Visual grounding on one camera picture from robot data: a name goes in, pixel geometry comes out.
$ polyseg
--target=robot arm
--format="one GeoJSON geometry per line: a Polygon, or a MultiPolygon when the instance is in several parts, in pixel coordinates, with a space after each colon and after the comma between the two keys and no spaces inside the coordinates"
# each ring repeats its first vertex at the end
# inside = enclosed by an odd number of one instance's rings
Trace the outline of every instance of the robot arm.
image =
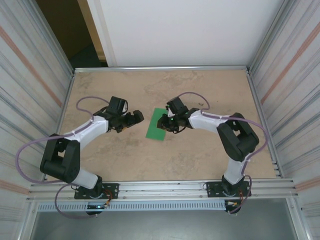
{"type": "Polygon", "coordinates": [[[220,116],[201,112],[198,108],[189,110],[179,97],[169,101],[166,108],[168,114],[163,114],[157,123],[160,129],[174,134],[180,133],[185,128],[204,129],[219,134],[229,156],[227,170],[222,176],[222,188],[226,196],[234,195],[244,180],[242,170],[248,155],[255,150],[259,138],[247,122],[227,120],[222,117],[244,117],[240,113],[220,116]]]}
{"type": "Polygon", "coordinates": [[[71,136],[49,140],[46,144],[40,170],[66,183],[79,185],[92,190],[92,197],[99,196],[102,190],[102,178],[80,167],[81,150],[96,137],[116,130],[122,132],[144,120],[139,110],[128,112],[128,102],[118,97],[112,97],[108,106],[93,114],[83,125],[65,135],[71,136]]]}

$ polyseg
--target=dark doorway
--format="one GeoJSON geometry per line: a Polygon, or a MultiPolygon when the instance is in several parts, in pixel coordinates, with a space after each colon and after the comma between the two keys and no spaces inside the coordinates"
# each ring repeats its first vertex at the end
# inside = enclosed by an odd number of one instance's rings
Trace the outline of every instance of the dark doorway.
{"type": "Polygon", "coordinates": [[[36,0],[73,68],[101,67],[77,0],[36,0]]]}

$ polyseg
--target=green rectangle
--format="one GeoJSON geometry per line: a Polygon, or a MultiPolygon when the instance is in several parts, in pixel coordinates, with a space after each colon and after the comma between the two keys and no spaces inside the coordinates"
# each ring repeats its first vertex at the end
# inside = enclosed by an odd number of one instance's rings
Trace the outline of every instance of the green rectangle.
{"type": "Polygon", "coordinates": [[[147,139],[155,139],[159,141],[165,140],[166,131],[160,128],[157,128],[157,122],[162,117],[163,114],[167,114],[168,111],[163,108],[155,108],[151,121],[149,124],[148,131],[146,132],[147,139]]]}

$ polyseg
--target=tabletop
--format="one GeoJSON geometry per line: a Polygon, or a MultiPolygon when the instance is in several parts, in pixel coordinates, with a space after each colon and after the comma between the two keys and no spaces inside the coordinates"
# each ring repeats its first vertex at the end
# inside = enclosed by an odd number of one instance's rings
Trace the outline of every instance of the tabletop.
{"type": "MultiPolygon", "coordinates": [[[[196,92],[209,101],[207,112],[218,115],[241,113],[259,122],[246,73],[243,70],[179,71],[98,71],[79,72],[62,123],[61,134],[89,119],[76,109],[78,99],[116,96],[128,101],[129,111],[140,110],[144,121],[121,133],[111,131],[90,142],[81,152],[81,167],[104,181],[169,181],[220,179],[227,169],[228,156],[219,136],[202,129],[167,132],[164,141],[146,138],[155,108],[165,108],[168,100],[183,93],[196,92]]],[[[196,95],[184,95],[187,107],[202,108],[205,102],[196,95]]],[[[106,104],[86,99],[79,106],[96,112],[106,104]]],[[[263,132],[253,126],[260,139],[263,132]]],[[[253,157],[247,174],[253,178],[275,178],[268,149],[253,157]]]]}

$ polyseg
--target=aluminum frame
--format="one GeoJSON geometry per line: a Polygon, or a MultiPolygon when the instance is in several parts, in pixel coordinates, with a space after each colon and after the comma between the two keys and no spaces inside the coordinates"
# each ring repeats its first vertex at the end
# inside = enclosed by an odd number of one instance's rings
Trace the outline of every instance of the aluminum frame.
{"type": "Polygon", "coordinates": [[[94,72],[136,72],[136,71],[192,71],[192,70],[246,70],[245,65],[207,65],[207,66],[124,66],[76,68],[74,73],[94,72]]]}
{"type": "MultiPolygon", "coordinates": [[[[202,200],[161,200],[161,201],[111,201],[107,207],[99,207],[105,202],[69,202],[60,201],[57,203],[63,212],[134,212],[134,211],[177,211],[177,210],[226,210],[224,200],[207,199],[202,200]]],[[[41,202],[38,213],[56,212],[54,202],[41,202]]]]}
{"type": "Polygon", "coordinates": [[[250,61],[249,68],[252,72],[257,69],[262,58],[265,56],[269,46],[271,45],[273,39],[277,35],[277,32],[281,28],[283,22],[287,18],[287,14],[290,11],[291,7],[297,2],[297,0],[283,0],[280,9],[272,21],[271,26],[269,27],[266,35],[264,36],[258,50],[256,51],[254,57],[250,61]]]}
{"type": "MultiPolygon", "coordinates": [[[[192,71],[192,70],[247,70],[244,65],[237,66],[159,66],[159,67],[109,67],[109,68],[76,68],[76,73],[87,72],[134,72],[134,71],[192,71]]],[[[251,94],[260,118],[260,121],[268,132],[268,125],[259,102],[255,87],[251,75],[246,71],[248,83],[250,86],[251,94]]],[[[59,131],[62,125],[62,121],[68,105],[68,100],[71,94],[74,78],[70,83],[63,111],[61,113],[61,119],[57,130],[59,131]]],[[[269,150],[272,157],[272,163],[276,171],[276,175],[280,177],[281,166],[277,164],[278,155],[273,142],[269,144],[269,150]]],[[[214,182],[219,180],[190,180],[190,181],[126,181],[117,182],[120,184],[119,198],[113,201],[132,202],[132,201],[208,201],[207,192],[203,189],[203,183],[214,182]]],[[[35,184],[30,188],[30,193],[27,198],[26,205],[26,218],[23,224],[23,229],[19,233],[18,239],[29,239],[32,234],[33,226],[35,224],[39,205],[41,203],[53,202],[57,190],[63,186],[63,184],[50,184],[41,185],[35,184]]],[[[305,236],[311,236],[304,216],[300,214],[297,205],[298,193],[295,189],[295,184],[292,179],[289,178],[268,178],[268,179],[253,179],[252,180],[252,199],[261,198],[285,198],[289,209],[291,208],[291,218],[294,222],[294,227],[298,235],[299,240],[304,240],[305,236]]],[[[228,197],[217,198],[217,200],[227,200],[228,197]]],[[[70,187],[65,187],[59,197],[59,202],[67,203],[84,203],[84,200],[74,199],[74,190],[70,187]]],[[[101,202],[101,200],[90,200],[90,202],[101,202]]]]}
{"type": "MultiPolygon", "coordinates": [[[[256,110],[258,112],[258,116],[259,116],[259,119],[261,121],[261,124],[264,127],[264,129],[267,130],[269,136],[272,136],[270,128],[268,127],[268,124],[267,124],[267,121],[266,121],[266,117],[265,117],[264,111],[263,111],[262,106],[261,106],[261,102],[259,101],[259,98],[258,98],[258,95],[257,95],[257,91],[256,91],[255,85],[254,85],[252,77],[251,77],[251,73],[248,72],[248,71],[246,72],[246,78],[247,78],[249,86],[250,86],[250,90],[251,90],[251,94],[252,94],[252,97],[253,97],[253,101],[254,101],[256,110]]],[[[271,155],[272,163],[273,164],[276,163],[276,166],[278,168],[278,176],[283,178],[284,176],[282,174],[283,173],[282,166],[281,166],[281,164],[279,164],[279,156],[278,156],[278,153],[277,153],[277,150],[276,150],[276,145],[275,145],[274,140],[273,140],[272,137],[270,137],[270,139],[269,139],[268,148],[269,148],[269,152],[270,152],[270,155],[271,155]]]]}

